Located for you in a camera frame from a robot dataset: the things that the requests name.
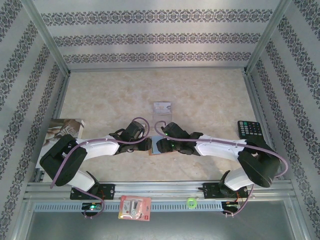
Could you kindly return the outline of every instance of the wallpaper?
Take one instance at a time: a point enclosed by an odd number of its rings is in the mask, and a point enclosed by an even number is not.
[[[18,0],[0,1],[0,240],[15,226],[64,75]]]
[[[319,3],[292,1],[251,75],[311,239],[320,239]]]
[[[35,0],[71,70],[245,67],[279,0]]]

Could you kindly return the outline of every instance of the wire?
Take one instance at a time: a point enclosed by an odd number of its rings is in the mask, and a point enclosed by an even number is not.
[[[137,120],[137,119],[143,120],[143,121],[146,123],[146,125],[147,125],[148,131],[146,132],[146,134],[145,134],[144,137],[142,137],[141,139],[139,139],[139,140],[137,140],[137,141],[121,141],[121,140],[116,140],[116,139],[97,138],[97,139],[90,139],[90,140],[84,141],[84,142],[76,145],[74,148],[72,148],[72,149],[70,150],[70,152],[66,155],[66,157],[65,157],[64,160],[63,160],[63,162],[61,163],[61,165],[60,165],[58,171],[56,172],[56,174],[55,174],[55,176],[54,176],[54,178],[53,178],[53,181],[52,181],[52,183],[51,183],[51,185],[50,185],[50,189],[52,189],[52,188],[54,187],[54,185],[55,185],[55,183],[56,183],[56,181],[57,181],[57,179],[58,179],[58,177],[59,177],[62,169],[64,168],[67,160],[69,159],[69,157],[71,156],[71,154],[72,154],[77,148],[79,148],[79,147],[81,147],[81,146],[83,146],[83,145],[89,144],[89,143],[101,142],[101,141],[114,142],[114,143],[119,143],[119,144],[138,144],[138,143],[141,143],[142,141],[144,141],[144,140],[148,137],[148,135],[149,135],[149,132],[150,132],[150,124],[149,124],[149,122],[148,122],[145,118],[143,118],[143,117],[136,117],[136,118],[134,118],[134,119],[132,120],[132,122],[133,122],[134,120]],[[90,219],[92,219],[93,217],[99,216],[99,215],[104,211],[106,204],[105,204],[105,201],[104,201],[103,199],[101,199],[100,197],[95,196],[95,195],[93,195],[93,194],[91,194],[91,193],[89,193],[89,192],[86,192],[86,191],[84,191],[84,190],[82,190],[82,189],[80,189],[80,188],[78,188],[78,187],[74,187],[74,188],[77,189],[77,190],[78,190],[79,192],[81,192],[81,193],[84,193],[84,194],[86,194],[86,195],[88,195],[88,196],[90,196],[90,197],[93,197],[93,198],[95,198],[95,199],[98,199],[98,200],[101,202],[101,210],[100,210],[96,215],[90,216]],[[89,217],[89,216],[86,215],[86,212],[87,212],[87,210],[85,210],[85,211],[83,212],[83,215],[84,215],[85,218]]]
[[[86,195],[88,195],[88,196],[90,196],[90,197],[93,197],[93,198],[95,198],[95,199],[98,199],[98,200],[100,201],[100,203],[101,203],[101,209],[100,209],[100,211],[97,212],[97,213],[96,213],[95,215],[93,215],[93,216],[88,216],[88,215],[86,215],[87,210],[84,210],[83,215],[84,215],[85,218],[89,217],[90,219],[93,219],[93,218],[99,216],[99,215],[104,211],[104,209],[105,209],[105,207],[106,207],[106,204],[105,204],[105,201],[104,201],[104,200],[102,200],[100,197],[95,196],[95,195],[93,195],[93,194],[91,194],[91,193],[89,193],[89,192],[83,191],[82,189],[80,189],[80,188],[78,188],[78,187],[74,187],[74,188],[75,188],[76,190],[78,190],[79,192],[83,193],[83,194],[86,194]]]
[[[101,194],[102,194],[102,200],[105,200],[105,196],[106,196],[106,195],[105,195],[104,191],[101,190],[100,192],[101,192]]]
[[[238,202],[238,199],[239,199],[239,193],[238,192],[236,192],[236,202]]]
[[[209,143],[219,143],[219,144],[226,144],[226,145],[231,145],[231,146],[239,146],[239,147],[243,147],[243,148],[248,148],[248,149],[254,149],[257,151],[261,151],[261,152],[265,152],[267,154],[271,154],[275,157],[277,157],[278,159],[280,159],[283,164],[284,164],[284,170],[279,173],[278,175],[275,175],[276,178],[282,176],[283,174],[285,174],[288,171],[288,163],[287,161],[280,156],[279,154],[277,154],[274,151],[270,151],[268,149],[264,149],[262,147],[257,147],[257,146],[251,146],[251,145],[247,145],[247,144],[242,144],[242,143],[236,143],[236,142],[230,142],[230,141],[224,141],[224,140],[218,140],[218,139],[185,139],[185,138],[175,138],[175,137],[170,137],[167,136],[163,133],[161,133],[158,129],[157,129],[157,124],[159,123],[163,123],[164,125],[166,125],[165,121],[157,121],[154,125],[154,130],[162,137],[169,139],[169,140],[174,140],[174,141],[179,141],[179,142],[209,142]]]
[[[138,143],[141,143],[143,140],[145,140],[148,135],[149,135],[149,132],[150,132],[150,124],[149,122],[144,119],[143,117],[136,117],[132,120],[132,122],[134,120],[137,120],[137,119],[141,119],[143,121],[145,121],[146,125],[147,125],[147,128],[148,128],[148,131],[146,132],[145,136],[137,141],[121,141],[121,140],[116,140],[116,139],[109,139],[109,138],[96,138],[96,139],[90,139],[90,140],[87,140],[87,141],[84,141],[82,143],[79,143],[78,145],[76,145],[74,148],[72,148],[70,150],[70,152],[66,155],[66,157],[64,158],[63,162],[61,163],[58,171],[56,172],[54,178],[53,178],[53,181],[50,185],[50,189],[52,189],[62,171],[62,169],[64,168],[67,160],[70,158],[71,154],[79,147],[83,146],[83,145],[86,145],[86,144],[89,144],[89,143],[94,143],[94,142],[101,142],[101,141],[106,141],[106,142],[114,142],[114,143],[119,143],[119,144],[138,144]]]
[[[243,203],[243,205],[236,211],[236,212],[232,212],[232,211],[229,211],[229,210],[223,210],[224,212],[226,212],[226,213],[228,213],[229,214],[229,216],[235,216],[235,215],[237,215],[238,213],[240,213],[243,209],[244,209],[244,207],[247,205],[247,202],[248,202],[248,200],[249,200],[249,198],[251,197],[251,195],[252,195],[252,193],[253,193],[253,191],[254,191],[254,184],[252,184],[252,187],[251,187],[251,190],[250,190],[250,192],[249,192],[249,195],[248,195],[248,197],[246,198],[246,200],[244,201],[244,203]]]

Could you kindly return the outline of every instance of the glass panel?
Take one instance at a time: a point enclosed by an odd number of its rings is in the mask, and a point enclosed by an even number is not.
[[[120,220],[117,213],[84,219],[80,213],[35,212],[28,240],[292,240],[282,201],[249,202],[234,218],[220,212],[154,212],[149,222]]]

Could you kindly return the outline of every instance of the metal corner post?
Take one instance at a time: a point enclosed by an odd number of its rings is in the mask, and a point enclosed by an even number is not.
[[[57,105],[56,108],[54,109],[54,113],[52,118],[53,119],[58,119],[60,118],[60,114],[62,111],[62,107],[64,105],[64,101],[65,101],[65,97],[66,97],[66,93],[67,93],[67,89],[68,89],[68,85],[69,85],[69,80],[70,80],[70,73],[68,73],[62,83],[61,83],[61,88],[59,90],[58,96],[57,96]]]
[[[253,53],[251,54],[251,57],[250,57],[248,64],[246,66],[247,73],[251,73],[251,71],[254,69],[261,53],[263,52],[269,39],[271,38],[272,34],[274,33],[275,29],[277,28],[281,18],[285,14],[285,11],[287,10],[291,1],[292,0],[280,0],[278,6],[274,10],[274,13],[273,13],[268,25],[266,26],[264,32],[262,33],[255,49],[253,50]]]
[[[267,126],[262,108],[259,103],[257,93],[256,93],[255,88],[253,86],[252,78],[250,75],[246,74],[245,71],[242,71],[242,75],[243,75],[244,83],[246,86],[246,90],[247,90],[249,98],[250,98],[250,102],[252,105],[255,119],[257,120],[257,122],[259,122],[261,124],[261,129],[263,132],[263,136],[265,138],[265,142],[269,146],[274,148],[274,144],[272,142],[272,139],[271,139],[271,136],[270,136],[270,133],[268,130],[268,126]]]
[[[44,20],[42,19],[38,9],[33,0],[21,0],[21,3],[28,13],[29,17],[31,18],[33,24],[37,28],[39,34],[41,35],[43,41],[47,45],[48,49],[52,53],[55,61],[57,62],[61,71],[63,71],[64,75],[67,75],[70,70],[67,66],[65,59],[63,58],[62,54],[60,53],[55,40],[51,36]]]

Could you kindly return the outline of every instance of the damask pattern border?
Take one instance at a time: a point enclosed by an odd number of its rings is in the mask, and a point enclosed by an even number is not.
[[[22,9],[22,4],[19,0],[7,0],[0,11],[0,43],[6,36],[6,33],[11,28],[11,24],[17,18]]]
[[[271,9],[173,9],[42,13],[47,26],[134,23],[266,23]]]
[[[298,35],[295,33],[287,17],[283,17],[278,24],[278,30],[282,35],[296,65],[299,67],[301,75],[310,88],[313,98],[320,109],[320,74],[317,72],[315,65],[308,57],[308,53],[303,47]]]
[[[312,31],[314,31],[316,38],[320,41],[319,4],[315,0],[294,0],[293,2],[310,25]]]
[[[67,64],[183,61],[248,61],[251,52],[140,52],[64,55]]]
[[[306,210],[309,213],[309,218],[312,221],[312,226],[315,228],[315,234],[318,238],[320,238],[320,212],[319,212],[319,207],[317,206],[317,200],[313,196],[314,194],[313,191],[310,190],[311,185],[308,181],[306,171],[302,167],[300,157],[297,154],[295,143],[293,142],[291,133],[287,126],[280,104],[270,84],[268,73],[266,71],[266,68],[261,58],[256,63],[255,67],[259,74],[260,80],[263,84],[265,94],[268,98],[268,102],[270,104],[271,110],[273,112],[274,119],[276,121],[279,133],[281,135],[281,139],[283,141],[284,149],[287,152],[287,156],[290,161],[291,168],[293,169],[293,174],[298,183],[298,187],[302,192],[301,195],[303,196],[304,204],[307,207]],[[258,89],[254,80],[253,80],[253,85],[257,95],[259,95]]]
[[[55,36],[58,47],[133,44],[256,44],[260,33],[145,33]]]
[[[30,77],[24,87],[18,102],[18,106],[16,106],[16,111],[13,113],[11,122],[6,130],[6,135],[3,137],[2,143],[0,144],[0,180],[2,179],[2,175],[6,170],[6,165],[10,159],[13,146],[16,144],[16,139],[18,138],[20,128],[25,120],[25,115],[27,114],[49,55],[50,51],[47,45],[44,44],[34,64]]]
[[[44,89],[43,95],[41,97],[40,104],[38,106],[38,111],[34,117],[34,121],[27,138],[27,142],[23,149],[23,154],[19,161],[19,166],[16,168],[16,172],[13,175],[14,180],[12,181],[12,186],[9,190],[9,195],[7,196],[7,201],[4,203],[4,210],[1,212],[0,218],[0,239],[6,239],[6,234],[9,231],[9,226],[12,221],[12,216],[14,215],[14,210],[17,205],[17,201],[21,198],[21,188],[25,180],[25,175],[29,167],[29,162],[32,157],[34,147],[41,129],[42,122],[44,120],[51,94],[55,87],[57,77],[59,75],[60,69],[57,63],[53,65],[53,68],[50,72],[50,77],[48,78],[46,87]]]
[[[16,77],[18,76],[22,64],[26,60],[27,54],[29,53],[37,34],[38,31],[36,26],[30,21],[19,40],[17,48],[13,51],[6,68],[0,76],[0,111],[5,104],[6,98],[11,91],[11,87],[16,81]]]
[[[269,58],[273,65],[273,69],[279,78],[279,82],[291,107],[292,113],[295,117],[295,121],[297,122],[298,128],[302,133],[303,141],[308,147],[308,152],[311,155],[313,164],[315,168],[318,169],[318,174],[320,175],[320,143],[318,142],[318,138],[316,137],[315,130],[312,129],[312,125],[309,118],[307,117],[304,106],[299,99],[295,86],[291,82],[290,76],[287,74],[286,67],[272,40],[270,40],[265,46],[265,50],[269,55]]]

